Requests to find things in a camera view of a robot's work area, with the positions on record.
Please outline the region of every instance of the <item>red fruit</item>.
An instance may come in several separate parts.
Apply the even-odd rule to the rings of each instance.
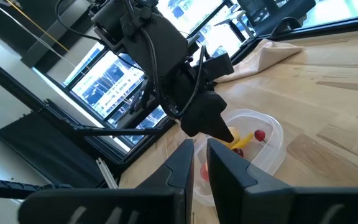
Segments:
[[[258,129],[255,131],[254,136],[258,141],[265,141],[266,133],[263,130]]]
[[[208,166],[206,164],[201,166],[200,174],[203,180],[209,182]]]
[[[241,149],[232,149],[233,152],[237,153],[237,155],[241,156],[242,158],[244,158],[244,153]]]

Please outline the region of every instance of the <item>wooden table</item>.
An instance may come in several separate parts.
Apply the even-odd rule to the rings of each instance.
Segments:
[[[252,77],[219,84],[228,107],[269,114],[287,156],[275,177],[296,186],[358,186],[358,32],[291,43],[305,51]],[[187,136],[175,125],[123,173],[120,188],[152,174]],[[196,224],[219,223],[193,200]]]

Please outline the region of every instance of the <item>wood grain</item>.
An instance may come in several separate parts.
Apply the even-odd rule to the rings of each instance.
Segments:
[[[280,122],[287,156],[276,178],[297,186],[356,187],[358,32],[289,42],[305,51],[216,87],[227,102],[223,114],[247,108]],[[120,188],[139,185],[186,138],[175,125],[123,173]],[[213,207],[194,200],[193,212],[197,224],[219,223]]]

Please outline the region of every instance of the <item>clear plastic bowl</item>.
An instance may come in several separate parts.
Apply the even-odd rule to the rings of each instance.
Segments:
[[[283,144],[283,128],[278,121],[269,115],[253,110],[237,109],[223,116],[227,126],[235,127],[240,139],[244,139],[249,133],[257,129],[266,132],[266,144],[258,142],[255,138],[243,148],[244,158],[251,161],[270,175],[274,175],[283,162],[286,150]],[[200,169],[206,163],[207,135],[201,135],[195,143],[195,176],[194,198],[206,206],[215,206],[209,182],[201,178]]]

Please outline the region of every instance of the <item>beige towel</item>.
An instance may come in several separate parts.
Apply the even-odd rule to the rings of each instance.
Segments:
[[[218,83],[228,82],[255,75],[302,50],[303,47],[263,39],[242,62],[234,66],[234,73],[224,75],[215,81]]]

